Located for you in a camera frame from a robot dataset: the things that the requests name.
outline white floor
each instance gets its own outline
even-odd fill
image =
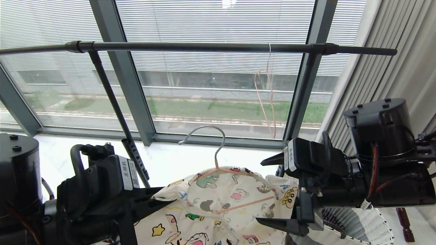
[[[70,148],[75,144],[102,145],[111,142],[116,154],[128,157],[121,141],[106,139],[91,139],[65,136],[37,135],[40,143],[41,175],[53,190],[65,179],[74,175],[70,161]],[[165,186],[185,176],[214,166],[214,153],[217,147],[177,145],[169,143],[153,143],[145,147],[141,142],[136,143],[144,165],[150,175],[150,185]],[[225,147],[218,154],[218,162],[222,166],[247,167],[263,176],[274,174],[276,166],[260,165],[260,162],[272,155],[276,150],[242,149]],[[394,208],[380,210],[391,226],[396,245],[407,244],[402,235]],[[436,244],[436,232],[429,226],[416,208],[407,208],[411,229],[415,235],[417,245]]]

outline yellow star print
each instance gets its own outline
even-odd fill
[[[162,224],[159,224],[158,226],[153,227],[153,234],[151,236],[160,236],[164,230],[165,228],[162,227]]]

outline window pane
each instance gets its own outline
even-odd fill
[[[102,38],[88,0],[0,0],[0,48],[64,44]],[[99,52],[130,130],[137,131],[106,52]],[[87,54],[1,57],[44,126],[121,130]]]
[[[4,106],[4,104],[0,101],[0,126],[2,128],[7,128],[8,125],[18,124],[12,115],[9,113],[9,110]]]
[[[306,42],[314,1],[117,0],[128,41]],[[157,132],[282,139],[301,54],[132,52]],[[269,59],[269,78],[265,70]],[[270,105],[273,88],[273,116]],[[219,135],[215,129],[199,134]]]
[[[367,0],[338,0],[327,42],[353,46]],[[315,140],[349,54],[323,56],[299,137]]]

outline road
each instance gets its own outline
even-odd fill
[[[14,119],[7,112],[2,112],[0,115],[0,122],[14,123]],[[83,115],[55,115],[38,113],[39,119],[45,126],[55,127],[74,127],[74,128],[87,128],[87,129],[108,129],[108,130],[121,130],[121,126],[117,118],[113,116],[83,116]],[[194,128],[204,125],[212,124],[224,130],[226,136],[231,137],[244,137],[244,138],[260,138],[271,139],[269,129],[265,125],[255,124],[236,124],[236,123],[220,123],[220,122],[192,122],[192,121],[174,121],[174,120],[153,120],[156,131],[158,133],[175,133],[187,134]],[[127,125],[131,131],[137,131],[137,127],[132,118],[126,118]],[[283,135],[283,126],[278,126],[276,131],[276,139],[281,139]],[[198,134],[219,136],[216,129],[205,128],[197,131]],[[318,128],[303,127],[300,129],[300,138],[307,140],[315,140],[318,133]]]

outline wooden leg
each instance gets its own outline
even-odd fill
[[[404,240],[406,242],[415,242],[415,237],[410,229],[409,218],[407,217],[407,212],[405,208],[397,208],[398,219],[403,227]]]

